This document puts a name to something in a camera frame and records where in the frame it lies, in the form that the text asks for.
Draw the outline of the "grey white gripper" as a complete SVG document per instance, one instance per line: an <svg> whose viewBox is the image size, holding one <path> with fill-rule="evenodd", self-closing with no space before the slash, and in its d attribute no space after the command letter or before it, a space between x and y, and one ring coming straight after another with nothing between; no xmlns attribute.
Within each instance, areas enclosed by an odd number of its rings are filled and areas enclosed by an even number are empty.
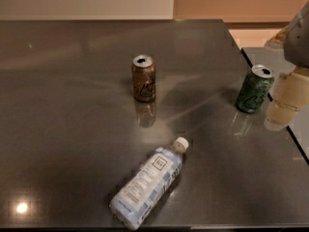
<svg viewBox="0 0 309 232"><path fill-rule="evenodd" d="M309 103L309 1L291 20L265 43L269 50L282 50L285 59L298 66L280 73L273 89L273 101L267 108L265 127L280 131Z"/></svg>

